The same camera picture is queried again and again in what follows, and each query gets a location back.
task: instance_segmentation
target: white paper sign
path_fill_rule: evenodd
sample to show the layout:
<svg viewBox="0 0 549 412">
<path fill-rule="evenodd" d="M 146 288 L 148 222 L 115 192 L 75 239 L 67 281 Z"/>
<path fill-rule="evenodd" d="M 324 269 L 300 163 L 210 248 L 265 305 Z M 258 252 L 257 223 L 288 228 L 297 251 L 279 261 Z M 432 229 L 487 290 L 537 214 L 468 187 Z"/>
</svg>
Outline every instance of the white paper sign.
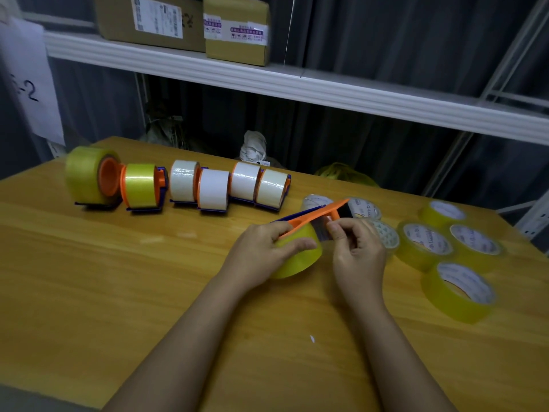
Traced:
<svg viewBox="0 0 549 412">
<path fill-rule="evenodd" d="M 32 132 L 65 145 L 44 27 L 14 17 L 0 22 L 0 50 Z"/>
</svg>

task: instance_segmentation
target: person's right hand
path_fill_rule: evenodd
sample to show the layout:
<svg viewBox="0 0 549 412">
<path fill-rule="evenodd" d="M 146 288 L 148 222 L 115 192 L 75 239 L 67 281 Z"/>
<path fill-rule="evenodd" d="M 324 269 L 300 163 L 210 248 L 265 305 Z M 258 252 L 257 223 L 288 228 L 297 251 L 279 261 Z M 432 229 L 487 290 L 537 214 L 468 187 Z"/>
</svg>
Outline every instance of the person's right hand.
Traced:
<svg viewBox="0 0 549 412">
<path fill-rule="evenodd" d="M 335 242 L 334 275 L 348 304 L 383 305 L 386 249 L 367 219 L 340 218 L 328 222 Z"/>
</svg>

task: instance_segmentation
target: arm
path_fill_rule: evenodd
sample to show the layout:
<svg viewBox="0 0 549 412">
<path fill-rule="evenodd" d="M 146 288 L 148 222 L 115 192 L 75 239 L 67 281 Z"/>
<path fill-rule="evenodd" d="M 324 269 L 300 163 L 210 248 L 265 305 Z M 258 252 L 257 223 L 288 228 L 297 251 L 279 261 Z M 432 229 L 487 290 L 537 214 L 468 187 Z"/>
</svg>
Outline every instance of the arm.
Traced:
<svg viewBox="0 0 549 412">
<path fill-rule="evenodd" d="M 385 410 L 456 412 L 385 307 L 386 255 L 375 228 L 340 219 L 329 223 L 329 229 L 335 241 L 335 279 L 358 318 Z"/>
<path fill-rule="evenodd" d="M 196 410 L 223 332 L 240 299 L 265 282 L 287 258 L 316 247 L 312 239 L 300 238 L 276 248 L 274 241 L 290 229 L 285 221 L 250 226 L 233 245 L 219 273 L 103 411 Z"/>
</svg>

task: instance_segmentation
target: brown cardboard box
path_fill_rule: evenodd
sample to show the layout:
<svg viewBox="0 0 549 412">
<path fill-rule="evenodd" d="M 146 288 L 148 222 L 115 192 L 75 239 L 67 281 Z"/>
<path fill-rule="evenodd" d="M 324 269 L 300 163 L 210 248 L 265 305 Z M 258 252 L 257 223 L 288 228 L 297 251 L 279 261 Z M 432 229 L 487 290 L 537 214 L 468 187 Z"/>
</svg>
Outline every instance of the brown cardboard box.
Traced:
<svg viewBox="0 0 549 412">
<path fill-rule="evenodd" d="M 211 26 L 206 25 L 207 20 L 218 23 L 217 36 L 210 36 L 209 32 L 216 30 L 215 23 Z M 204 0 L 204 37 L 206 38 L 206 55 L 209 58 L 230 60 L 232 62 L 241 62 L 244 64 L 265 66 L 269 60 L 268 32 L 271 30 L 271 16 L 269 5 L 259 0 Z M 232 26 L 238 27 L 238 24 L 246 27 L 256 28 L 258 31 L 265 31 L 263 44 L 249 44 L 237 41 L 236 37 L 246 36 L 247 38 L 257 37 L 255 34 L 249 34 L 248 29 L 241 29 L 244 33 L 234 33 L 230 29 Z"/>
<path fill-rule="evenodd" d="M 202 3 L 195 0 L 94 0 L 101 35 L 205 52 Z"/>
</svg>

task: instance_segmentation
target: wooden table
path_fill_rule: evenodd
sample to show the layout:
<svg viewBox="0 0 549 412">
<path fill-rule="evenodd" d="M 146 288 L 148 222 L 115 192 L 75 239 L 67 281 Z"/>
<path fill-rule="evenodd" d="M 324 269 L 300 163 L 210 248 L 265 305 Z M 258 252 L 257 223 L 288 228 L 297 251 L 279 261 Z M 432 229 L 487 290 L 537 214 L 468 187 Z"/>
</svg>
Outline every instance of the wooden table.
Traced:
<svg viewBox="0 0 549 412">
<path fill-rule="evenodd" d="M 126 163 L 234 161 L 122 138 L 99 143 Z M 250 223 L 297 212 L 310 193 L 374 201 L 396 226 L 428 199 L 292 173 L 280 214 L 231 203 L 227 215 L 87 211 L 72 204 L 64 161 L 0 182 L 0 383 L 101 407 L 216 274 Z M 395 257 L 384 297 L 408 339 L 462 411 L 549 410 L 549 264 L 493 211 L 466 207 L 509 257 L 487 276 L 493 313 L 464 325 L 423 296 L 421 273 Z M 339 297 L 328 251 L 270 281 L 235 313 L 202 403 L 206 411 L 379 410 L 374 382 Z"/>
</svg>

